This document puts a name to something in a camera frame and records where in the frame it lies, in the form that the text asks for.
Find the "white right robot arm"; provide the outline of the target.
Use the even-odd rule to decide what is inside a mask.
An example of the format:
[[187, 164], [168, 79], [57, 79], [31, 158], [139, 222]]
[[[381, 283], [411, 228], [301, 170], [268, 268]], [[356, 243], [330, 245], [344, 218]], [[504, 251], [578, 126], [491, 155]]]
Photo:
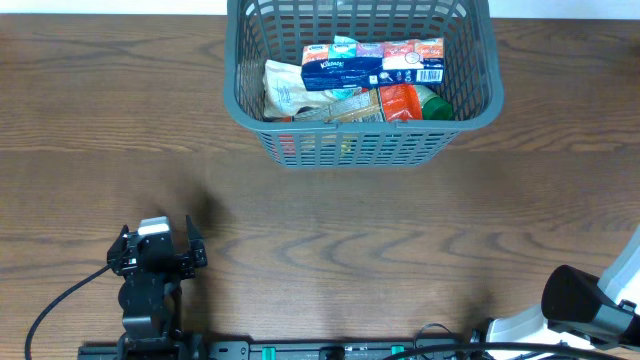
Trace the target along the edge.
[[639, 234], [601, 276], [569, 265], [550, 275], [541, 303], [472, 332], [480, 343], [639, 350]]

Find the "orange biscuit packet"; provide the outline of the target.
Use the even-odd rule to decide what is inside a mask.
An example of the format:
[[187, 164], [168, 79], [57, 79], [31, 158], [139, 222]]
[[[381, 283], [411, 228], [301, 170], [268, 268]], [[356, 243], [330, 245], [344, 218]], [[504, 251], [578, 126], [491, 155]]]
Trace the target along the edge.
[[385, 86], [293, 117], [278, 119], [278, 122], [393, 123], [422, 120], [422, 106], [429, 93], [430, 89], [423, 85]]

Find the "green lid jar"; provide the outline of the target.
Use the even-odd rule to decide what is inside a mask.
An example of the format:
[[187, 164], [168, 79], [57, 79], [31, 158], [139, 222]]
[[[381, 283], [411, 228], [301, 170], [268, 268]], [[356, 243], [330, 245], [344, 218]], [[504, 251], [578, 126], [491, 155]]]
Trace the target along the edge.
[[423, 120], [452, 120], [453, 107], [437, 93], [423, 85], [415, 85]]

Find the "mint green tissue pouch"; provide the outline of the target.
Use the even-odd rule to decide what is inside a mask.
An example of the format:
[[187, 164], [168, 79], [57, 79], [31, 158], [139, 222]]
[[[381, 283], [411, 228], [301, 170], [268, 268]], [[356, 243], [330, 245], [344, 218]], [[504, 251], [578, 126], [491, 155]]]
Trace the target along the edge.
[[[334, 37], [333, 43], [329, 48], [329, 59], [350, 59], [356, 57], [356, 43], [357, 41], [349, 37], [338, 36]], [[354, 95], [359, 94], [362, 91], [361, 87], [355, 88], [339, 88], [333, 89], [331, 94], [337, 100], [345, 100]]]

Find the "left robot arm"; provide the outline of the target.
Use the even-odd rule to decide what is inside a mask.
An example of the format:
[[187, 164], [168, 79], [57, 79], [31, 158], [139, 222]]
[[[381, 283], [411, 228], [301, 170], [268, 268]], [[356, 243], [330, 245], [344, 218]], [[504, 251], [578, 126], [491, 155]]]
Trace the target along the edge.
[[124, 283], [118, 293], [125, 333], [118, 359], [206, 359], [202, 337], [182, 329], [181, 282], [208, 264], [204, 239], [186, 217], [188, 249], [178, 253], [167, 217], [124, 226], [107, 252], [107, 264]]

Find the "Kleenex tissue multipack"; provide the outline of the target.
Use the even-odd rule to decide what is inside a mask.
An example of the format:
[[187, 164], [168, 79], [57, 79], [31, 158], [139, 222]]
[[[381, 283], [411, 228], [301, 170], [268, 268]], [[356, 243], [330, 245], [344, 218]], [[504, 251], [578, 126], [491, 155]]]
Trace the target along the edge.
[[331, 44], [302, 51], [301, 77], [308, 91], [377, 88], [400, 84], [439, 85], [445, 73], [442, 38], [357, 42], [356, 57], [329, 59]]

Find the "beige paper pouch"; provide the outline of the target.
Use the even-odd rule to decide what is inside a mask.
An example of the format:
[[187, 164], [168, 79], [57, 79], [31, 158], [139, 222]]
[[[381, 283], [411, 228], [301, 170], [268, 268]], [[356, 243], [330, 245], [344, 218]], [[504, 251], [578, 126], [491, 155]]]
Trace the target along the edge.
[[267, 60], [264, 67], [264, 111], [266, 118], [284, 118], [303, 108], [319, 108], [338, 100], [330, 90], [308, 91], [297, 65]]

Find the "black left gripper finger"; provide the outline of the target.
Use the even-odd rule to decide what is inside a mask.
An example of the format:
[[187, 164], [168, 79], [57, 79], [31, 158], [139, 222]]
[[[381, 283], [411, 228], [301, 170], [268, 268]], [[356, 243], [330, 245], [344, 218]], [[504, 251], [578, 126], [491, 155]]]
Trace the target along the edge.
[[194, 254], [204, 254], [205, 246], [203, 236], [199, 229], [194, 225], [190, 215], [186, 216], [186, 227], [190, 251]]
[[127, 250], [129, 227], [124, 225], [114, 243], [107, 251], [107, 260], [115, 260]]

